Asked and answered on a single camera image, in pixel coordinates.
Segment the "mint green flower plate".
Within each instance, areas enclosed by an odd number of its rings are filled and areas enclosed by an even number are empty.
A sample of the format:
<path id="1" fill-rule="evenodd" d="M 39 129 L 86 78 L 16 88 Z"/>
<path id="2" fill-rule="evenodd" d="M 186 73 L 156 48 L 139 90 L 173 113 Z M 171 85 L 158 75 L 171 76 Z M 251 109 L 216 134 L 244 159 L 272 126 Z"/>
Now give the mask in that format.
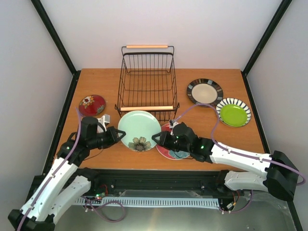
<path id="1" fill-rule="evenodd" d="M 146 152 L 156 146 L 152 136 L 161 132 L 158 120 L 146 111 L 132 111 L 121 117 L 118 129 L 126 134 L 122 143 L 135 152 Z"/>

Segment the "dark red flower plate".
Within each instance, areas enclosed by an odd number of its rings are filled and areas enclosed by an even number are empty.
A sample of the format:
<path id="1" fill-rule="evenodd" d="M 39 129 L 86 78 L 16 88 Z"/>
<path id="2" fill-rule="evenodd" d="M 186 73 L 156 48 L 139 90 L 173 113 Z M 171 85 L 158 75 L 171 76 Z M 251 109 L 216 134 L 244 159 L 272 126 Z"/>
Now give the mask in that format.
<path id="1" fill-rule="evenodd" d="M 105 107 L 105 99 L 100 95 L 93 94 L 84 97 L 80 101 L 78 110 L 83 116 L 97 116 Z"/>

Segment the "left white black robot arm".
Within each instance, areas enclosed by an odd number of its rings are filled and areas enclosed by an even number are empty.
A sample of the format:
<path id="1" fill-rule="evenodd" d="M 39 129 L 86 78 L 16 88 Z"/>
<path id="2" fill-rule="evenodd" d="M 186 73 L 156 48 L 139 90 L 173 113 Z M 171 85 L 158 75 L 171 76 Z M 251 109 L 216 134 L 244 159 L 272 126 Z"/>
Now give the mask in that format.
<path id="1" fill-rule="evenodd" d="M 70 134 L 54 163 L 34 194 L 21 209 L 13 209 L 8 220 L 17 231 L 52 231 L 59 218 L 81 196 L 100 192 L 98 172 L 80 169 L 93 149 L 106 149 L 118 143 L 125 132 L 107 127 L 110 116 L 84 117 Z"/>

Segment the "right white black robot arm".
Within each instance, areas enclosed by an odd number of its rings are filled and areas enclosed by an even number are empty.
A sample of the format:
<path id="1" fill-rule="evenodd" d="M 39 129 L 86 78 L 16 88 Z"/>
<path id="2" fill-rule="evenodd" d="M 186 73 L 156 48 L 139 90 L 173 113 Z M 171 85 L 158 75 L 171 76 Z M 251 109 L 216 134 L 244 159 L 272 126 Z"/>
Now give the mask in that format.
<path id="1" fill-rule="evenodd" d="M 197 136 L 183 122 L 173 123 L 171 131 L 157 133 L 152 140 L 168 150 L 188 152 L 199 162 L 241 169 L 241 172 L 229 171 L 226 174 L 224 185 L 230 190 L 257 190 L 283 201 L 294 199 L 299 171 L 280 151 L 259 154 L 229 147 L 213 138 Z"/>

